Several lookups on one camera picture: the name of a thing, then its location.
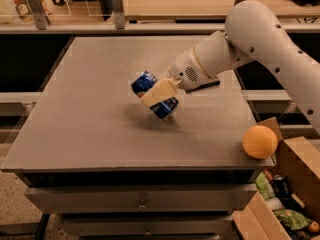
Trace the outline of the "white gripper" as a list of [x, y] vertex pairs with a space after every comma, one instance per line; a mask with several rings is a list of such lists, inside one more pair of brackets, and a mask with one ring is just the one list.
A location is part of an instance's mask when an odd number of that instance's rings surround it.
[[211, 80], [198, 63], [193, 47], [180, 54], [173, 61], [171, 68], [168, 67], [164, 70], [157, 76], [157, 79], [159, 81], [140, 97], [140, 100], [147, 107], [152, 107], [174, 97], [179, 86], [181, 89], [189, 91], [208, 84]]

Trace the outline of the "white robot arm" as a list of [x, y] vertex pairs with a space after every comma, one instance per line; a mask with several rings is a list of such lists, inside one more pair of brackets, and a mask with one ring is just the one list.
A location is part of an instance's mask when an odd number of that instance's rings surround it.
[[151, 107], [180, 89], [190, 91], [207, 85], [221, 72], [251, 61], [268, 69], [320, 132], [320, 64], [293, 43], [265, 4], [254, 0], [235, 5], [223, 32], [214, 32], [178, 55], [139, 98]]

